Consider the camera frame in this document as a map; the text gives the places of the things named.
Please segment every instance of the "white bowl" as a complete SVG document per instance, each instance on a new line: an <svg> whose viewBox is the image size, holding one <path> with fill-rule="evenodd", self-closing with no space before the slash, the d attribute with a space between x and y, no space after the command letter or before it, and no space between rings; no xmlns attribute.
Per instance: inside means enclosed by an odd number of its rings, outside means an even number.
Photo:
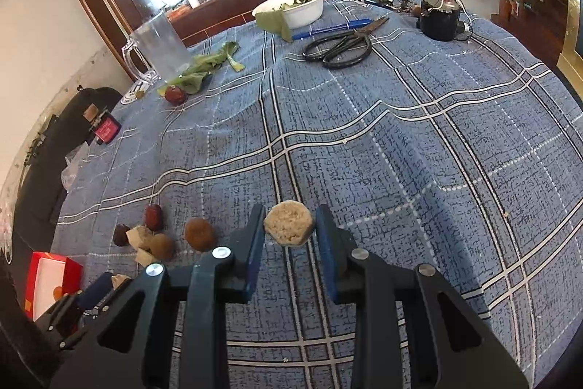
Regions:
<svg viewBox="0 0 583 389"><path fill-rule="evenodd" d="M268 12L274 9L277 10L283 3L293 4L293 1L294 0L266 0L264 3L261 3L253 9L253 17L255 17L257 12ZM323 8L324 0L310 0L305 4L285 9L285 11L283 11L283 18L290 29L297 29L299 27L305 27L319 19L322 15Z"/></svg>

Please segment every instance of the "blue pen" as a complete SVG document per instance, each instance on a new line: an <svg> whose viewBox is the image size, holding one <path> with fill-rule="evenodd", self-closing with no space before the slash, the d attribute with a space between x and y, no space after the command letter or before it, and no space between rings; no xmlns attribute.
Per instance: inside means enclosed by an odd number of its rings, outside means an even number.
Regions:
<svg viewBox="0 0 583 389"><path fill-rule="evenodd" d="M335 32L337 30L351 30L360 29L361 27L366 27L372 22L371 19L357 19L351 20L347 24L339 24L338 26L325 27L323 29L312 30L311 32L300 32L299 34L293 34L292 40L300 40L302 38L308 38L313 35L325 34L328 32Z"/></svg>

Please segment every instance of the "black motor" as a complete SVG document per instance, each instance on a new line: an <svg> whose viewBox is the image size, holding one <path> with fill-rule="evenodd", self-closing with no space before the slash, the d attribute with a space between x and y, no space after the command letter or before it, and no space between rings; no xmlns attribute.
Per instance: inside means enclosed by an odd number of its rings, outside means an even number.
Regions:
<svg viewBox="0 0 583 389"><path fill-rule="evenodd" d="M455 0L421 0L418 27L430 38L449 42L456 35L460 10Z"/></svg>

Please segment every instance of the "glass mug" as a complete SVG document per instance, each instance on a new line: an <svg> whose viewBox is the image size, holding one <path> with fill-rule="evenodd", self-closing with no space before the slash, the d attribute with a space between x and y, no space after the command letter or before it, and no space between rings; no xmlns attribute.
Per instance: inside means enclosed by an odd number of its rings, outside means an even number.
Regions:
<svg viewBox="0 0 583 389"><path fill-rule="evenodd" d="M133 64L130 52L135 49L152 66L151 70L144 73ZM164 12L156 14L133 31L121 52L130 73L149 84L158 78L165 82L171 81L180 76L192 61L192 56Z"/></svg>

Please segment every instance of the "pink label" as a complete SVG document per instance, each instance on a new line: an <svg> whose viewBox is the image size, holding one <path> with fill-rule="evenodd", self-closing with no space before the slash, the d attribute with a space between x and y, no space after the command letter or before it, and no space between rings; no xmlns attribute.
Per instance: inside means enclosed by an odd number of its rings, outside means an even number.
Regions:
<svg viewBox="0 0 583 389"><path fill-rule="evenodd" d="M106 118L105 121L95 130L95 135L99 137L105 144L109 144L117 135L119 128L111 118Z"/></svg>

